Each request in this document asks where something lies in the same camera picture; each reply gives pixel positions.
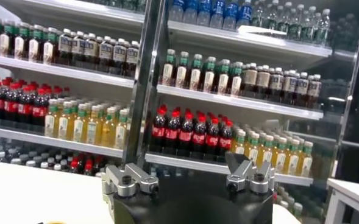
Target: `water bottle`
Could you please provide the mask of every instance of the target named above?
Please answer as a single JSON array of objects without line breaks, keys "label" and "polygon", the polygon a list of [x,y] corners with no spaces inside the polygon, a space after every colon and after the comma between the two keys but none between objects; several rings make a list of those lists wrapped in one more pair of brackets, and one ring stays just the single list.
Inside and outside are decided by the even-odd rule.
[{"label": "water bottle", "polygon": [[185,0],[174,0],[171,10],[169,11],[168,19],[172,21],[182,22],[184,6]]},{"label": "water bottle", "polygon": [[209,26],[211,0],[200,0],[198,5],[197,25]]},{"label": "water bottle", "polygon": [[224,18],[224,24],[222,29],[224,30],[236,30],[236,18],[238,16],[238,0],[231,0],[226,9],[226,15]]},{"label": "water bottle", "polygon": [[225,0],[217,0],[213,7],[212,16],[209,26],[212,28],[221,29],[224,21],[224,11],[226,9]]},{"label": "water bottle", "polygon": [[251,0],[245,0],[239,11],[238,23],[236,29],[240,26],[248,26],[251,21],[252,7]]},{"label": "water bottle", "polygon": [[197,9],[198,2],[197,0],[188,0],[186,11],[183,16],[184,23],[196,24],[197,23]]}]

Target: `red label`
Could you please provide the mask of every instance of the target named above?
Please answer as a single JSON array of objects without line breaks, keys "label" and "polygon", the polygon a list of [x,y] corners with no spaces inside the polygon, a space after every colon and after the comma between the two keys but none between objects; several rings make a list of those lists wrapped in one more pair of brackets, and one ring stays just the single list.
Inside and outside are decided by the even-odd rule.
[{"label": "red label", "polygon": [[18,111],[18,104],[15,102],[5,101],[4,110],[6,110],[7,112],[15,113]]},{"label": "red label", "polygon": [[170,130],[170,129],[166,129],[166,138],[169,139],[177,139],[178,137],[178,131],[177,130]]},{"label": "red label", "polygon": [[231,141],[232,141],[231,139],[220,138],[219,145],[220,145],[220,147],[222,147],[222,148],[230,149]]},{"label": "red label", "polygon": [[154,137],[163,137],[165,135],[165,128],[157,128],[152,126],[152,136]]},{"label": "red label", "polygon": [[218,137],[214,137],[214,136],[206,136],[206,144],[210,145],[210,146],[216,146],[218,143]]},{"label": "red label", "polygon": [[35,117],[43,117],[48,112],[48,109],[46,107],[33,107],[33,116]]},{"label": "red label", "polygon": [[191,134],[193,134],[193,132],[184,132],[181,131],[179,133],[179,139],[185,142],[189,142],[191,140]]}]

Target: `shelf row of bottles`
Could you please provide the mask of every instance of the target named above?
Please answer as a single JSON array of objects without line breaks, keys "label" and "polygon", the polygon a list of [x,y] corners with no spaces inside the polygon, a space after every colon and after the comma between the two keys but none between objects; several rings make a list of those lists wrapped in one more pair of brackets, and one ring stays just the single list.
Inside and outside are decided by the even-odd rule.
[{"label": "shelf row of bottles", "polygon": [[0,19],[0,56],[134,77],[140,44]]},{"label": "shelf row of bottles", "polygon": [[193,91],[232,97],[251,97],[299,107],[318,108],[321,76],[290,69],[270,68],[256,63],[244,64],[228,59],[216,62],[195,54],[189,67],[189,53],[182,51],[176,59],[175,50],[168,49],[160,83]]}]

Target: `shelf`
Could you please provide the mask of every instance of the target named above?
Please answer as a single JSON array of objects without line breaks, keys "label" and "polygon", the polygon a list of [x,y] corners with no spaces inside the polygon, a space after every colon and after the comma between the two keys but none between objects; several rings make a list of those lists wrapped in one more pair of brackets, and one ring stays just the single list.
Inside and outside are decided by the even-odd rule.
[{"label": "shelf", "polygon": [[[186,169],[200,170],[213,173],[230,174],[228,166],[213,163],[203,163],[187,159],[173,158],[162,155],[146,153],[145,160],[149,163],[161,164],[166,166],[182,167]],[[275,180],[279,183],[294,184],[300,186],[310,186],[313,182],[312,178],[297,177],[284,174],[275,174]]]},{"label": "shelf", "polygon": [[114,76],[104,75],[90,71],[77,70],[72,68],[44,65],[44,64],[34,63],[24,60],[17,60],[14,58],[6,58],[0,56],[0,66],[25,69],[30,71],[47,73],[51,75],[59,75],[63,77],[81,79],[91,82],[122,86],[126,88],[133,88],[133,80],[131,79],[124,79],[121,77],[114,77]]},{"label": "shelf", "polygon": [[173,96],[180,96],[190,99],[221,103],[221,104],[226,104],[226,105],[231,105],[241,108],[248,108],[248,109],[282,114],[282,115],[293,116],[293,117],[301,117],[311,120],[319,120],[323,117],[323,113],[320,111],[310,111],[301,108],[288,107],[263,100],[222,96],[217,94],[203,93],[203,92],[175,88],[171,86],[163,86],[163,85],[158,85],[157,91],[158,93],[169,94]]},{"label": "shelf", "polygon": [[28,133],[23,133],[19,131],[12,131],[0,128],[0,137],[16,139],[20,141],[33,142],[37,144],[50,145],[53,147],[61,147],[65,149],[77,150],[87,153],[95,153],[105,156],[113,156],[117,158],[122,158],[123,151],[119,149],[111,149],[107,147],[101,147],[96,145],[83,144],[78,142],[71,142],[56,138],[49,138],[40,135],[33,135]]}]

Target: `white table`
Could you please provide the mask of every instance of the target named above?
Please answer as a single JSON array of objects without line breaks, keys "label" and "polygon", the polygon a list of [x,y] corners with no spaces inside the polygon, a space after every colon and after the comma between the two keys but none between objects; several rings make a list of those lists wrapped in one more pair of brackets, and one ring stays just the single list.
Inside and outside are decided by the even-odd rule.
[{"label": "white table", "polygon": [[[0,163],[0,223],[113,224],[101,187],[96,177]],[[274,224],[300,224],[285,208],[273,210]]]},{"label": "white table", "polygon": [[340,224],[346,205],[359,211],[359,184],[335,179],[328,179],[327,184],[332,188],[332,195],[325,224]]}]

